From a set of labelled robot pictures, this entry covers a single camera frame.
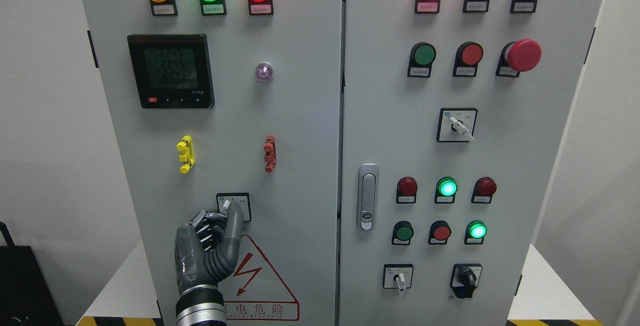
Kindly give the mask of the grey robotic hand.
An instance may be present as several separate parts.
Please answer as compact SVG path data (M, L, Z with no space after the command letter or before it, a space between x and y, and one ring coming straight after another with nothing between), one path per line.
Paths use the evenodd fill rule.
M201 210L176 230L174 257L181 295L201 285L217 287L236 269L243 230L240 203L229 201L226 214Z

